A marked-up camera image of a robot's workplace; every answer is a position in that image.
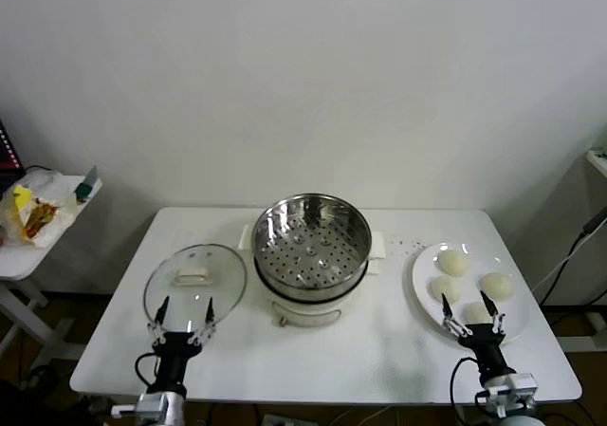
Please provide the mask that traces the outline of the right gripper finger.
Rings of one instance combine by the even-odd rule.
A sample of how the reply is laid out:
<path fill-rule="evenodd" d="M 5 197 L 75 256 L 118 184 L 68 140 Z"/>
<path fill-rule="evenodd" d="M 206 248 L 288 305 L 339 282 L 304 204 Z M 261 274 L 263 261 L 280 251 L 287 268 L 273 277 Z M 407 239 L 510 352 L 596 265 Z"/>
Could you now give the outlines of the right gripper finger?
<path fill-rule="evenodd" d="M 483 290 L 480 291 L 481 297 L 483 299 L 484 305 L 487 309 L 487 313 L 491 317 L 492 320 L 492 332 L 498 335 L 505 335 L 504 331 L 504 318 L 505 314 L 500 313 L 497 305 L 485 294 Z"/>
<path fill-rule="evenodd" d="M 445 294 L 442 295 L 443 327 L 457 339 L 466 338 L 470 335 L 470 330 L 460 324 L 453 316 L 451 305 Z"/>

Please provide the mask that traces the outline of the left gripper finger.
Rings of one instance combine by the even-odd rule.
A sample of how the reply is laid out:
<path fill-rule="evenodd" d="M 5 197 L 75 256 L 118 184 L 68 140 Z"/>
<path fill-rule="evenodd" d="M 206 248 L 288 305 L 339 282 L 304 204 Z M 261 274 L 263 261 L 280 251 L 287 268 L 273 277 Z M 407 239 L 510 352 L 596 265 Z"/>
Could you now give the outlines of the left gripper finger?
<path fill-rule="evenodd" d="M 197 329 L 192 336 L 188 339 L 188 344 L 193 346 L 205 346 L 208 340 L 212 337 L 215 332 L 215 314 L 213 308 L 213 298 L 211 297 L 208 302 L 205 321 L 203 325 Z"/>
<path fill-rule="evenodd" d="M 158 346 L 166 342 L 164 338 L 163 323 L 168 309 L 170 297 L 166 296 L 156 311 L 154 319 L 147 324 L 148 332 L 152 338 L 152 346 Z"/>

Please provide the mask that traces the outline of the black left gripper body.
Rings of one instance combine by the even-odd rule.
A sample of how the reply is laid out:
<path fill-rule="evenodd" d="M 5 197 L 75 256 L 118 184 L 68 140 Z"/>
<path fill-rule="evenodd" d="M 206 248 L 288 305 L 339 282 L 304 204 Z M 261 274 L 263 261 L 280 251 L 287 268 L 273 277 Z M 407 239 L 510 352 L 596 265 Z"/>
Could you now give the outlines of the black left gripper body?
<path fill-rule="evenodd" d="M 159 358 L 153 391 L 186 391 L 184 384 L 188 361 L 202 351 L 201 342 L 192 332 L 167 332 L 163 343 L 153 344 Z"/>

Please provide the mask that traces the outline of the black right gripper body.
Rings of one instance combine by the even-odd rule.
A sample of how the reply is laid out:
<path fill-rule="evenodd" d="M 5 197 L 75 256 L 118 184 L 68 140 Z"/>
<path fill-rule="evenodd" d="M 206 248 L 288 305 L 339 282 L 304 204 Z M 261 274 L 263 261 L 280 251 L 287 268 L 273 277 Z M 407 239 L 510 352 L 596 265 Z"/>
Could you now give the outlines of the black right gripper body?
<path fill-rule="evenodd" d="M 501 351 L 503 333 L 494 332 L 491 324 L 470 324 L 470 334 L 460 336 L 460 345 L 471 350 L 477 360 L 479 381 L 484 386 L 488 381 L 510 374 L 510 367 Z"/>

